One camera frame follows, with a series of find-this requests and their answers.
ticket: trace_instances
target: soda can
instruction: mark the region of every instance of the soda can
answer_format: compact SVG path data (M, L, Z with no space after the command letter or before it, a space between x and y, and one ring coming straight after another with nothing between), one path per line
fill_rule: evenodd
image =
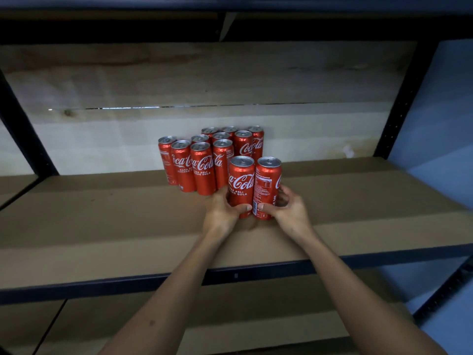
M210 144L207 142L194 143L191 146L192 169L195 184L200 195L212 195L217 190L215 171Z
M248 130L253 134L253 154L255 162L263 156L264 131L261 126L252 126Z
M210 137L206 134L199 134L197 136L192 136L191 137L191 144L194 144L194 143L197 143L197 142L210 143Z
M217 140L213 143L213 164L217 189L228 184L228 168L233 157L233 142L231 140Z
M158 139L159 153L161 154L161 159L163 160L164 171L166 172L166 177L168 178L169 185L178 185L176 170L173 164L173 158L171 156L171 145L176 142L177 138L175 136L165 136Z
M268 213L258 210L259 203L276 204L279 183L281 182L281 161L274 157L258 159L254 175L253 214L261 220L272 218Z
M253 134L250 131L236 131L233 140L235 156L248 156L253 154Z
M230 135L226 132L217 132L212 135L212 144L217 140L229 140Z
M191 142L176 141L171 146L177 182L183 192L195 192L194 173L192 172Z
M222 132L228 133L230 135L230 140L234 141L235 132L238 131L238 128L235 126L225 126L222 128Z
M238 204L253 202L254 183L254 160L247 156L236 156L230 161L228 170L228 184L230 197L228 203L234 207ZM251 211L240 215L240 219L246 218Z
M217 127L205 127L202 128L201 134L206 134L211 137L214 133L217 133L219 129Z

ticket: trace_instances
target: person's left hand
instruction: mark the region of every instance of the person's left hand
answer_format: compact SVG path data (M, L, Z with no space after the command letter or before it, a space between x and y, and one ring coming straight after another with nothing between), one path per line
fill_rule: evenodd
M228 204L228 186L222 187L207 200L203 236L223 242L233 230L240 214L251 210L251 204Z

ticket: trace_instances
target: blue wall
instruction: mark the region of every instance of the blue wall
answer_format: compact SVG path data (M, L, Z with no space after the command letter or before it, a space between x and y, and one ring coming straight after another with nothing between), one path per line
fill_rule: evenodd
M439 45L389 160L473 209L473 40ZM386 266L382 272L414 312L464 260ZM472 284L424 326L450 355L473 354L471 300Z

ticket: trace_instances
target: hand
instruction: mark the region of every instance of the hand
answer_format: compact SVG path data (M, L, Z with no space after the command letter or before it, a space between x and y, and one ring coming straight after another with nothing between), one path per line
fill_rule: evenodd
M308 241L320 239L310 222L302 197L285 185L279 188L276 206L260 203L258 210L275 217L281 229L302 248Z
M223 242L233 230L240 214L251 210L250 204L231 207L228 204L228 195L228 186L225 186L207 200L207 213L203 226L204 238Z

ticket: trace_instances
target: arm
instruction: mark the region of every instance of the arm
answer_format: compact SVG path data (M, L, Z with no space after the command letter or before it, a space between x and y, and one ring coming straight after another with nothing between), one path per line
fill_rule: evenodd
M100 355L174 355L186 329L205 271L249 204L230 207L227 188L209 198L203 233L191 252Z
M302 198L286 186L278 206L259 204L309 255L348 333L363 355L447 355L427 334L397 314L316 234Z

